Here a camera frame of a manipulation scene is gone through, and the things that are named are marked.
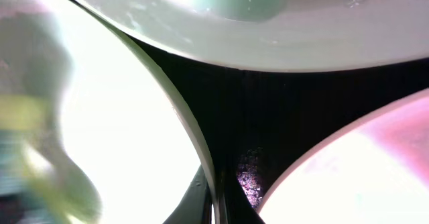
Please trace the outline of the mint plate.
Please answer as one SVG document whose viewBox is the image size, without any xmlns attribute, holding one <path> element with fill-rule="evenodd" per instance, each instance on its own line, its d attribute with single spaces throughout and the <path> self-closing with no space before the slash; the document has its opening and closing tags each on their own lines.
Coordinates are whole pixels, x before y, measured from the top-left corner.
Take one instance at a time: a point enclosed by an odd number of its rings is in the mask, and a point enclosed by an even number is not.
<svg viewBox="0 0 429 224">
<path fill-rule="evenodd" d="M 2 223 L 164 223 L 206 154 L 124 33 L 69 0 L 1 0 Z"/>
<path fill-rule="evenodd" d="M 428 57 L 428 0 L 75 0 L 153 47 L 265 72 Z"/>
</svg>

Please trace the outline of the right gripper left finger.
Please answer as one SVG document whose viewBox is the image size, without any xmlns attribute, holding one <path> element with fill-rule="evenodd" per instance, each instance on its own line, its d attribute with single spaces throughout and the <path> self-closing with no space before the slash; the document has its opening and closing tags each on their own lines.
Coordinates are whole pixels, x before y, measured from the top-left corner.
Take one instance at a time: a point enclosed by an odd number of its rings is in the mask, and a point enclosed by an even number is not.
<svg viewBox="0 0 429 224">
<path fill-rule="evenodd" d="M 212 201 L 210 188 L 200 166 L 179 205 L 164 224 L 211 224 Z"/>
</svg>

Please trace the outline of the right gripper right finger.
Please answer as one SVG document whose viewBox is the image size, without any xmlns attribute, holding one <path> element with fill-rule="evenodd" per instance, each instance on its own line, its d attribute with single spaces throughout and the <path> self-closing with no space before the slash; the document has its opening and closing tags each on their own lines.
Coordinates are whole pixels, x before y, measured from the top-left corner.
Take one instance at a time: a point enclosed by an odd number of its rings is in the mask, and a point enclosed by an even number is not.
<svg viewBox="0 0 429 224">
<path fill-rule="evenodd" d="M 223 196 L 228 224 L 265 224 L 251 207 L 236 176 L 223 172 Z"/>
</svg>

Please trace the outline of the black round tray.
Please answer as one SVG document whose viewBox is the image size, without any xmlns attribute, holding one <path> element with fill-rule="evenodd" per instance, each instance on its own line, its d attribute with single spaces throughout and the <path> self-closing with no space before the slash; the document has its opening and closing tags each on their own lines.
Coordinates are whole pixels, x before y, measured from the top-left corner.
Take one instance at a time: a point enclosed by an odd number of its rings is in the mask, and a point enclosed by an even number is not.
<svg viewBox="0 0 429 224">
<path fill-rule="evenodd" d="M 127 35 L 188 103 L 223 198 L 223 172 L 236 176 L 252 165 L 264 195 L 293 161 L 332 133 L 428 87 L 428 57 L 353 70 L 265 72 L 185 58 Z"/>
</svg>

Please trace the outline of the white plate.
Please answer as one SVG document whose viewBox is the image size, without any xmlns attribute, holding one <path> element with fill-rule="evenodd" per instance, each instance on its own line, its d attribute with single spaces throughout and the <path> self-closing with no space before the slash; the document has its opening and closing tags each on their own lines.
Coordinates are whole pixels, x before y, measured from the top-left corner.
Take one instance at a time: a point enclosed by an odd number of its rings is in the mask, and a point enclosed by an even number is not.
<svg viewBox="0 0 429 224">
<path fill-rule="evenodd" d="M 265 223 L 428 224 L 428 91 L 315 145 L 273 183 L 257 212 Z"/>
</svg>

